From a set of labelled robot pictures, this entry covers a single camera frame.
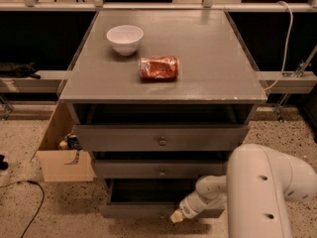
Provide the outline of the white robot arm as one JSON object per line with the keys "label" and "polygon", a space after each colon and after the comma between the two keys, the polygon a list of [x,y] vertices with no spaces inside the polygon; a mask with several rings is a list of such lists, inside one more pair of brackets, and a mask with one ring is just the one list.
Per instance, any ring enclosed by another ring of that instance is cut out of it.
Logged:
{"label": "white robot arm", "polygon": [[317,194],[317,174],[306,162],[258,144],[231,154],[227,173],[200,178],[170,216],[191,219],[206,209],[227,205],[229,238],[292,238],[286,202]]}

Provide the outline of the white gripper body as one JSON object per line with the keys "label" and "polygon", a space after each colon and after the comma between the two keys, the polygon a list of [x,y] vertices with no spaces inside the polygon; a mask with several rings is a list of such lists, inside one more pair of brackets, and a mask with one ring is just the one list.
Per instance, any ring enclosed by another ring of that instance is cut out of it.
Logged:
{"label": "white gripper body", "polygon": [[205,210],[223,206],[226,201],[227,195],[225,193],[216,193],[212,198],[207,198],[197,191],[193,191],[180,202],[177,213],[181,220],[192,219]]}

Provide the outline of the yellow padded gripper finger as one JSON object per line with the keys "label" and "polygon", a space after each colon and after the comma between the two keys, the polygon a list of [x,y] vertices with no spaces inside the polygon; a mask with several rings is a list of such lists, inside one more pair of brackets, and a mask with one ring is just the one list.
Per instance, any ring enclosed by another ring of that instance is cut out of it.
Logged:
{"label": "yellow padded gripper finger", "polygon": [[183,212],[180,209],[176,209],[173,214],[170,216],[172,223],[179,223],[185,219]]}

